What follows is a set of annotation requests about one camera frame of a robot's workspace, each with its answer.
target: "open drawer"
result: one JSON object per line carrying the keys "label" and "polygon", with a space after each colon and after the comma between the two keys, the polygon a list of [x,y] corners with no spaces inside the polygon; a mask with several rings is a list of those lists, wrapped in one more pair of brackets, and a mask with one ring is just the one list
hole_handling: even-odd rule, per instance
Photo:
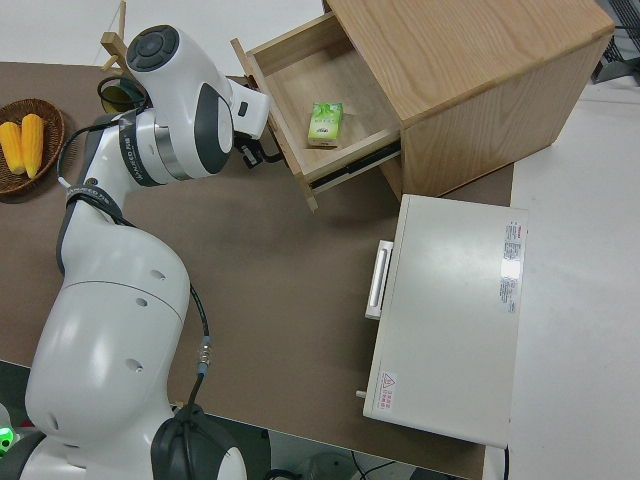
{"label": "open drawer", "polygon": [[[333,13],[246,53],[231,43],[253,86],[272,99],[269,126],[312,210],[316,193],[399,156],[399,119]],[[337,147],[308,145],[314,102],[343,104]]]}

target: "handle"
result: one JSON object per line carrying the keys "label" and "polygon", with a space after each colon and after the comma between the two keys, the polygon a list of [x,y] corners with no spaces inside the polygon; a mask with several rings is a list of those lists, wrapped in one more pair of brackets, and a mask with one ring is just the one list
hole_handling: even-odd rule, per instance
{"label": "handle", "polygon": [[365,312],[365,317],[372,320],[380,320],[380,315],[382,314],[382,300],[384,299],[384,288],[387,284],[392,250],[393,242],[380,240],[373,277],[371,278],[367,311]]}

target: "green light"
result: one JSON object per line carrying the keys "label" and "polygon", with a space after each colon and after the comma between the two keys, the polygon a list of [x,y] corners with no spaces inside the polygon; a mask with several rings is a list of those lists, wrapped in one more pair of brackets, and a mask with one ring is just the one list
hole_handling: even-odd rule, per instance
{"label": "green light", "polygon": [[0,458],[4,457],[13,444],[13,430],[7,427],[0,428]]}

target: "wooden easel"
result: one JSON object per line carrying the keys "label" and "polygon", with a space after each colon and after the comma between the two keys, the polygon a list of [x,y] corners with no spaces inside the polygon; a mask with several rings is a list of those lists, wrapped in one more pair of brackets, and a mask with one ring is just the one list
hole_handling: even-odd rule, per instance
{"label": "wooden easel", "polygon": [[124,22],[125,15],[127,13],[127,2],[125,0],[120,1],[119,10],[119,22],[118,22],[118,32],[104,32],[102,34],[102,39],[100,43],[105,48],[107,52],[111,54],[107,63],[105,63],[101,69],[103,72],[106,72],[114,64],[117,64],[118,67],[122,70],[122,73],[126,73],[127,75],[131,75],[129,68],[127,67],[127,46],[124,43]]}

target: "wicker basket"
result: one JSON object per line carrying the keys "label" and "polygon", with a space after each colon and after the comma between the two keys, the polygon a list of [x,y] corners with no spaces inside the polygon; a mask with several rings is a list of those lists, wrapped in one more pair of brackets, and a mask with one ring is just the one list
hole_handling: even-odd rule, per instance
{"label": "wicker basket", "polygon": [[42,166],[35,178],[30,179],[26,173],[14,175],[9,171],[4,154],[0,149],[0,198],[26,193],[33,189],[55,165],[64,143],[64,120],[56,107],[44,100],[28,98],[18,100],[0,109],[0,124],[15,122],[20,124],[22,118],[29,114],[39,115],[44,123],[44,145],[42,148]]}

